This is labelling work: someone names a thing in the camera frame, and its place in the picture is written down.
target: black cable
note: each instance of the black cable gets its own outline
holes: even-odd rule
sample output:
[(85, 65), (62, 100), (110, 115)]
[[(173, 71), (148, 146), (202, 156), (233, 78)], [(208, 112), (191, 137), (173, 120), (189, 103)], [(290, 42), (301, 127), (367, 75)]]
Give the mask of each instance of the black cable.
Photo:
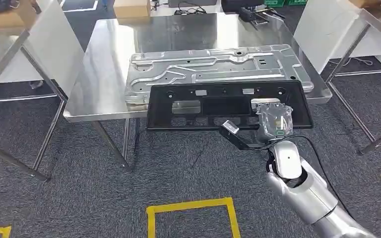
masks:
[[(180, 8), (180, 4), (181, 3), (187, 3), (187, 4), (190, 4), (190, 5), (194, 5), (194, 6), (197, 6), (198, 8), (197, 9), (195, 9), (195, 8), (189, 8), (188, 10), (182, 10)], [(187, 2), (187, 1), (181, 1), (181, 2), (179, 2), (178, 3), (178, 9), (179, 9), (179, 13), (180, 14), (206, 14), (206, 10), (204, 8), (202, 8), (200, 5), (192, 3), (192, 2)]]
[(199, 160), (199, 158), (201, 157), (202, 153), (205, 151), (205, 148), (206, 146), (208, 145), (208, 141), (205, 142), (204, 146), (203, 146), (203, 149), (198, 153), (198, 155), (196, 156), (196, 159), (195, 161), (193, 162), (192, 166), (190, 167), (191, 169), (193, 169), (193, 167), (195, 166), (196, 162)]
[(313, 142), (307, 136), (305, 136), (305, 135), (290, 135), (290, 136), (284, 137), (282, 139), (276, 140), (275, 142), (273, 142), (273, 143), (271, 143), (269, 145), (263, 146), (261, 148), (257, 148), (257, 149), (252, 148), (252, 150), (267, 150), (267, 149), (271, 148), (272, 146), (278, 144), (279, 142), (281, 142), (283, 140), (289, 140), (289, 139), (295, 138), (295, 137), (302, 137), (302, 138), (306, 139), (309, 142), (310, 146), (312, 147), (312, 149), (313, 149), (313, 151), (314, 151), (314, 153), (316, 155), (317, 161), (319, 162), (319, 166), (320, 166), (320, 168), (323, 171), (323, 175), (325, 175), (325, 179), (328, 182), (329, 187), (332, 189), (332, 191), (334, 192), (334, 194), (337, 197), (337, 199), (341, 202), (341, 205), (344, 207), (344, 209), (348, 213), (348, 215), (350, 215), (350, 217), (352, 217), (354, 219), (353, 215), (351, 215), (351, 213), (348, 211), (348, 208), (345, 206), (344, 202), (342, 202), (342, 200), (339, 197), (338, 193), (336, 192), (334, 186), (331, 184), (331, 181), (329, 180), (328, 175), (326, 174), (325, 169), (323, 167), (322, 161), (320, 160), (319, 153), (318, 153), (315, 145), (313, 144)]

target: gray carpet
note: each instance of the gray carpet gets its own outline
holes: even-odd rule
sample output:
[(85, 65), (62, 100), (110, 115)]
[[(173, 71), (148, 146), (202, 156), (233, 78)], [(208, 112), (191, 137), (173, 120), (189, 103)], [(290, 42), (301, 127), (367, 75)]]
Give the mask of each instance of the gray carpet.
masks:
[[(66, 14), (83, 47), (95, 20), (110, 17), (100, 8), (86, 15)], [(300, 7), (280, 9), (293, 30), (301, 11)], [(372, 67), (352, 60), (344, 70), (381, 67), (372, 60)], [(371, 131), (381, 134), (381, 75), (339, 78), (335, 84)], [(0, 95), (29, 90), (27, 85), (11, 84), (0, 88)], [(355, 100), (361, 103), (354, 105)], [(56, 108), (55, 99), (0, 103), (0, 147), (31, 165)], [(296, 133), (315, 142), (350, 212), (381, 237), (381, 149), (357, 156), (356, 150), (367, 139), (336, 98), (311, 106), (311, 113), (314, 129)], [(121, 148), (124, 121), (103, 125)], [(147, 206), (232, 197), (242, 237), (316, 237), (266, 187), (266, 154), (237, 151), (217, 132), (149, 133), (144, 125), (143, 119), (136, 148), (129, 145), (128, 162), (134, 171), (127, 173), (90, 123), (60, 119), (40, 169), (52, 177), (49, 182), (38, 182), (0, 161), (0, 225), (12, 224), (11, 238), (146, 237)], [(297, 143), (302, 156), (323, 174), (308, 144)], [(156, 234), (231, 237), (224, 206), (157, 214)]]

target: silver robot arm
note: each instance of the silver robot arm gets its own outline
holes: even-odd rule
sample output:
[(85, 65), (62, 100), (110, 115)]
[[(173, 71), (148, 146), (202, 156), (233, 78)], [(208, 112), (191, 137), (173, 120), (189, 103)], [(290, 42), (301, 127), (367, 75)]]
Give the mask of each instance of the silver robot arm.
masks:
[(375, 238), (338, 206), (338, 200), (327, 189), (325, 180), (300, 157), (302, 175), (295, 186), (288, 186), (270, 171), (267, 184), (321, 238)]
[(297, 146), (283, 140), (293, 133), (292, 108), (278, 100), (256, 103), (253, 109), (259, 115), (257, 139), (267, 146), (246, 143), (237, 135), (239, 128), (229, 120), (220, 133), (241, 150), (269, 150), (267, 184), (274, 193), (321, 238), (375, 238), (338, 206), (326, 181), (299, 155)]

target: hole in metal plate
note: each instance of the hole in metal plate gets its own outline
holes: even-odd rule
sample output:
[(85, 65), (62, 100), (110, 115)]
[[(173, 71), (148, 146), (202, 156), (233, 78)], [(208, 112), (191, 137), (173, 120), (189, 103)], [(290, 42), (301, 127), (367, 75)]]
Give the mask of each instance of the hole in metal plate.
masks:
[(244, 88), (242, 89), (243, 94), (255, 94), (255, 89), (253, 88)]
[(200, 101), (174, 101), (172, 104), (173, 114), (198, 114), (200, 112)]
[(206, 96), (207, 92), (206, 92), (206, 90), (195, 90), (195, 95), (197, 95), (197, 96)]
[(285, 94), (287, 91), (285, 90), (285, 88), (278, 88), (278, 94), (279, 95), (283, 95)]

